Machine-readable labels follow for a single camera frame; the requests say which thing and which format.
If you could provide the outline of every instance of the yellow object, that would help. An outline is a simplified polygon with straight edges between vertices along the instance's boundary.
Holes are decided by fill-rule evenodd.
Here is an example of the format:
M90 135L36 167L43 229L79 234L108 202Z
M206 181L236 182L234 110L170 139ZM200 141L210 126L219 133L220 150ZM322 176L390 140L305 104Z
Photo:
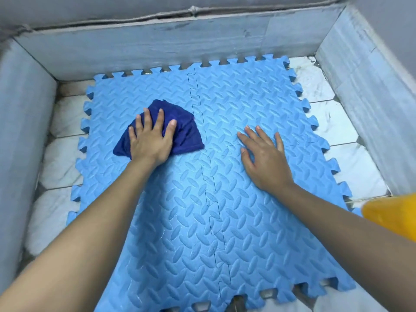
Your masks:
M416 242L416 194L371 200L361 213L364 218Z

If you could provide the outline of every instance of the interlocking foam tile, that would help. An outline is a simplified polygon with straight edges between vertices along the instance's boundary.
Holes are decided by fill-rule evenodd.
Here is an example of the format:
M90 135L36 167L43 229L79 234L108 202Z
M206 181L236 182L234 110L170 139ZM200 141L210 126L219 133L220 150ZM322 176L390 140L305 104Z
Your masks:
M89 131L76 167L84 177L74 186L80 212L123 171L128 158L114 156L119 137L153 99L192 111L205 149L169 158L152 174L134 214L122 254L96 311L159 311L211 301L224 311L235 294L247 307L260 307L259 291L278 289L278 300L295 300L293 284L311 297L324 295L320 281L338 290L355 287L351 277L310 231L270 195L257 189L240 160L237 131L259 124L279 131L294 180L309 192L346 209L345 183L336 184L335 159L325 161L329 144L316 136L316 118L307 118L307 100L286 57L211 67L179 66L170 72L114 78L97 75L84 110ZM69 215L68 221L76 214Z

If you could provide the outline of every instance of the navy blue cloth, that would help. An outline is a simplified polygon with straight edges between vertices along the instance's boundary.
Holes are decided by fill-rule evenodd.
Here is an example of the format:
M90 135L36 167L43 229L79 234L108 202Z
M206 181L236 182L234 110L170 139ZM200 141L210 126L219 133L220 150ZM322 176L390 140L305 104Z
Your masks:
M178 105L171 104L166 100L155 99L148 107L153 124L156 122L159 109L163 109L165 113L165 121L163 124L162 136L165 136L166 127L172 119L177 120L176 130L174 134L173 146L170 155L188 153L204 148L201 134L196 126L193 114L184 110ZM144 125L144 113L141 114L141 123ZM136 131L136 120L131 125ZM116 156L127 156L130 159L130 138L128 136L128 127L124 131L122 137L114 147L113 154Z

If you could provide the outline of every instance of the forearm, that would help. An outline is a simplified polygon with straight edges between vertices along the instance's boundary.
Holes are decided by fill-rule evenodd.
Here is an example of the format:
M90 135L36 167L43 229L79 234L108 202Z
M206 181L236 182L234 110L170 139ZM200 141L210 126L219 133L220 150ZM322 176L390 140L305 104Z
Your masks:
M275 193L340 265L391 311L413 311L416 244L297 185Z
M0 309L93 311L120 256L152 170L149 162L130 162L3 294Z

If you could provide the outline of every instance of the tile floor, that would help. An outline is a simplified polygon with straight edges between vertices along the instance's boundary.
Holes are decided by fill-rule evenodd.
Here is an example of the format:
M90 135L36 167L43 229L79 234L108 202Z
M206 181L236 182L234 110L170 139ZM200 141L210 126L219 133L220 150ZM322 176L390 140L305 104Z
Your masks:
M358 143L359 136L347 114L337 101L334 91L326 80L314 57L290 59L290 67L297 73L297 81L303 86L303 98L311 104L307 116L315 115L320 126L316 134L324 137L331 146L325 153L335 157L341 172L335 175L337 182L346 181L353 193L349 206L360 208L373 197L388 195L389 191L366 148ZM85 133L80 129L88 85L94 81L63 83L62 96L55 104L50 127L50 142L46 147L39 183L44 188L35 201L29 222L25 247L34 256L39 253L64 229L69 211L77 211L79 203L70 201L71 186L82 184L82 176L75 169L77 158L85 154L77 150L78 139ZM325 286L328 295L310 300L307 307L301 300L278 304L274 299L265 299L263 312L330 312L330 311L385 311L361 287L338 292Z

